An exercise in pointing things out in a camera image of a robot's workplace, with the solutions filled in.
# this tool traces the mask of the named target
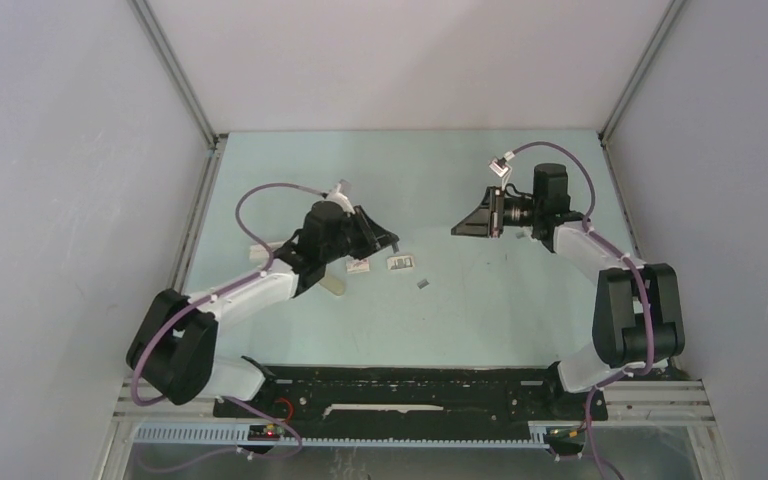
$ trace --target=small object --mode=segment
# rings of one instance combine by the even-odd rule
[[[412,270],[414,267],[413,255],[399,255],[396,257],[390,257],[387,259],[387,270],[394,271],[406,271]]]
[[[340,280],[334,275],[331,275],[328,273],[328,271],[325,272],[325,276],[322,277],[322,280],[319,281],[319,284],[322,286],[322,288],[328,290],[338,297],[346,293],[346,282]]]
[[[346,273],[363,273],[369,271],[369,259],[355,260],[354,258],[346,259]]]
[[[267,245],[269,245],[269,248],[273,251],[277,250],[281,245],[284,245],[286,242],[269,242]],[[266,254],[266,249],[263,248],[262,245],[259,243],[256,243],[249,247],[249,260],[254,262],[256,260],[266,260],[269,258],[269,255]]]
[[[493,170],[493,173],[499,177],[504,177],[511,170],[511,167],[508,165],[507,159],[493,157],[493,160],[490,160],[490,170]]]

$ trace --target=light blue table surface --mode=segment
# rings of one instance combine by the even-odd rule
[[[602,149],[593,131],[373,131],[235,133],[228,139],[185,291],[205,290],[248,271],[253,242],[237,227],[234,207],[250,188],[293,182],[327,190],[344,178],[350,198],[401,237],[412,272],[391,273],[371,258],[368,273],[347,275],[336,297],[320,286],[272,306],[227,331],[220,354],[262,363],[352,366],[545,366],[590,338],[595,287],[539,243],[450,236],[498,177],[487,168],[534,140],[556,142],[587,167],[597,190],[594,225],[624,250],[631,243]],[[567,165],[574,209],[589,195],[566,157],[545,147],[513,160],[511,179],[531,191],[534,165]],[[243,207],[249,228],[266,241],[285,240],[316,198],[288,189],[253,196]],[[429,285],[417,288],[427,279]]]

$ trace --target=robotic arm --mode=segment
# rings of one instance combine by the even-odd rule
[[[491,163],[507,178],[510,166]],[[641,368],[647,355],[644,317],[635,311],[641,295],[626,262],[585,230],[584,215],[570,210],[566,168],[541,164],[534,168],[532,194],[503,181],[487,187],[481,204],[452,228],[452,235],[498,238],[504,227],[531,230],[531,237],[550,252],[571,261],[596,285],[592,342],[553,366],[563,390],[578,393],[611,378],[620,370]],[[684,328],[676,273],[666,264],[650,265],[628,258],[646,286],[654,334],[655,363],[684,349]]]
[[[214,358],[217,336],[255,312],[303,294],[323,278],[328,263],[345,256],[361,260],[399,241],[373,222],[361,206],[353,206],[347,190],[348,184],[340,182],[324,200],[314,203],[302,228],[275,250],[268,269],[253,272],[252,281],[241,282],[252,276],[250,272],[192,298],[173,289],[160,292],[128,349],[128,365],[136,369],[161,328],[195,299],[206,298],[160,339],[142,376],[175,405],[200,393],[251,399],[264,381],[260,367],[243,359]],[[242,284],[226,291],[238,283]]]

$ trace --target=black mount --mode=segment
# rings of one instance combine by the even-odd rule
[[[567,169],[557,163],[534,167],[533,194],[522,193],[513,184],[487,187],[478,207],[452,227],[452,235],[498,238],[504,227],[531,227],[532,237],[554,252],[555,227],[581,220],[579,212],[570,211],[567,193]]]
[[[678,280],[675,270],[665,263],[644,265],[639,271],[647,285],[658,362],[684,350]],[[630,271],[611,268],[599,273],[593,346],[611,368],[646,360],[645,322],[643,313],[634,312],[635,300],[640,301],[640,292]]]
[[[313,204],[302,228],[275,251],[299,276],[294,296],[301,295],[325,276],[325,266],[350,255],[364,259],[399,241],[399,237],[372,221],[362,207],[349,215],[331,201]],[[189,303],[173,289],[152,301],[125,361],[132,369],[158,330]],[[212,313],[190,311],[157,344],[143,370],[143,378],[175,405],[189,402],[204,389],[213,372],[219,324]],[[183,332],[179,337],[173,331]]]
[[[325,276],[330,262],[351,256],[363,260],[399,241],[399,237],[381,228],[363,210],[354,207],[349,215],[340,205],[320,201],[313,204],[294,238],[275,251],[275,258],[293,267],[299,276],[295,296],[299,296]]]
[[[305,438],[357,440],[530,440],[529,421],[580,422],[584,396],[556,401],[545,394],[552,372],[540,368],[489,370],[269,366],[267,379],[248,402],[283,418]],[[603,399],[597,393],[597,400]],[[340,410],[335,404],[432,405],[437,410]],[[592,406],[606,420],[604,402]],[[252,418],[231,402],[214,402],[217,418]]]

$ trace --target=cable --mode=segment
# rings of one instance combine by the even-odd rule
[[[284,403],[287,405],[287,409],[289,410],[289,412],[287,413],[287,416],[284,418],[284,421],[287,423],[290,423],[290,419],[293,418],[293,414],[296,412],[296,409],[293,408],[293,404],[290,403],[290,401],[284,397],[276,398],[275,402]]]
[[[302,436],[299,435],[299,432],[297,432],[293,427],[287,425],[286,422],[282,422],[281,420],[278,420],[277,418],[270,417],[269,415],[267,415],[267,414],[261,412],[260,410],[252,407],[251,405],[249,405],[246,402],[240,400],[239,398],[236,398],[236,397],[222,397],[222,398],[224,398],[225,400],[228,400],[229,402],[231,402],[231,403],[233,403],[233,404],[235,404],[235,405],[237,405],[239,407],[242,407],[242,408],[248,410],[249,412],[257,415],[258,417],[260,417],[260,418],[262,418],[264,420],[267,420],[270,423],[274,423],[275,425],[283,427],[285,431],[290,432],[290,435],[292,435],[293,438],[296,439],[296,448],[294,448],[293,450],[291,450],[291,451],[289,451],[287,453],[279,453],[279,454],[269,455],[269,454],[263,454],[263,453],[249,452],[249,455],[252,455],[252,456],[255,456],[255,457],[260,457],[260,458],[268,458],[268,459],[271,459],[271,460],[280,460],[280,459],[284,459],[284,458],[290,458],[293,455],[295,455],[295,454],[297,454],[297,453],[302,451],[302,447],[304,446],[304,444],[302,442]]]
[[[520,192],[519,190],[517,190],[517,188],[514,186],[513,183],[509,183],[505,185],[505,193],[507,193],[512,197],[533,198],[533,195],[531,195],[530,193]]]
[[[558,455],[555,450],[552,449],[552,447],[549,447],[549,454],[555,457],[556,462],[569,462],[573,460],[581,460],[582,458],[593,460],[593,455],[588,453],[582,453],[580,457],[578,455]],[[613,463],[604,459],[602,460],[602,463],[604,463],[606,467],[610,468],[611,471],[614,472],[614,475],[617,476],[618,480],[625,480],[625,477],[620,472],[620,469],[617,468]]]
[[[267,183],[264,185],[260,185],[258,187],[254,187],[253,189],[246,192],[245,195],[243,195],[240,198],[240,200],[237,202],[237,207],[234,209],[234,218],[237,220],[237,225],[240,226],[240,229],[246,235],[251,237],[252,240],[257,242],[261,247],[263,247],[266,250],[266,254],[267,254],[266,263],[259,270],[255,270],[251,274],[246,275],[245,277],[237,280],[236,282],[230,283],[215,292],[207,294],[199,299],[193,300],[192,302],[190,302],[189,305],[182,308],[178,313],[176,313],[175,315],[172,315],[172,318],[170,318],[166,323],[163,324],[162,327],[160,327],[157,333],[155,333],[154,336],[151,337],[151,340],[149,340],[148,344],[143,349],[143,352],[140,354],[140,358],[139,360],[137,360],[137,364],[134,367],[134,376],[133,376],[133,379],[131,380],[131,400],[133,400],[135,404],[141,407],[147,407],[147,406],[159,403],[164,398],[166,398],[163,395],[160,395],[155,398],[144,400],[140,398],[139,391],[138,391],[139,380],[143,375],[143,369],[145,369],[145,364],[148,361],[148,357],[151,356],[151,352],[154,351],[154,349],[157,347],[157,344],[160,343],[160,340],[164,337],[164,335],[166,335],[169,332],[169,330],[171,330],[172,327],[174,327],[175,324],[178,323],[182,318],[184,318],[188,313],[190,313],[191,311],[195,310],[196,308],[210,301],[211,297],[213,297],[214,295],[216,297],[222,297],[223,295],[226,295],[227,293],[232,292],[246,285],[252,280],[260,277],[261,272],[265,272],[269,270],[270,267],[272,267],[272,262],[275,261],[275,253],[272,251],[271,248],[269,248],[269,245],[266,242],[264,242],[260,237],[255,235],[251,230],[246,228],[245,224],[243,224],[242,218],[240,218],[240,208],[243,206],[243,203],[245,203],[245,201],[248,200],[249,197],[251,197],[255,193],[261,190],[266,190],[268,188],[277,188],[277,187],[293,188],[296,190],[301,190],[303,192],[312,193],[317,196],[324,195],[324,192],[315,190],[313,188],[296,185],[294,183]]]
[[[587,212],[584,214],[584,219],[588,220],[590,218],[590,215],[593,214],[593,210],[596,208],[596,188],[593,186],[593,179],[590,178],[590,174],[587,173],[587,169],[584,168],[584,165],[582,165],[582,163],[578,160],[578,158],[576,158],[575,155],[570,153],[569,150],[567,150],[566,148],[558,145],[557,143],[552,143],[552,142],[540,141],[540,142],[526,143],[525,145],[521,145],[520,147],[518,147],[518,148],[516,148],[514,150],[511,150],[511,153],[516,155],[519,152],[521,152],[523,150],[526,150],[528,148],[531,148],[531,147],[549,147],[549,148],[554,148],[555,150],[557,150],[557,151],[563,153],[564,155],[566,155],[567,158],[572,160],[572,162],[575,163],[576,166],[578,166],[578,169],[581,170],[581,173],[584,175],[584,180],[587,181],[587,188],[590,189],[590,207],[587,209]]]
[[[151,465],[148,465],[145,463],[145,460],[142,458],[142,455],[136,455],[136,459],[137,459],[136,462],[137,462],[137,465],[140,466],[140,468],[142,468],[143,470],[149,473],[154,473],[154,474],[175,473],[175,472],[180,472],[181,470],[190,468],[193,465],[203,460],[207,460],[208,458],[215,457],[216,455],[224,455],[226,453],[237,453],[237,450],[238,450],[237,447],[217,448],[216,450],[211,450],[203,455],[199,455],[198,457],[187,460],[186,462],[181,463],[179,465],[173,465],[171,467],[152,467]]]

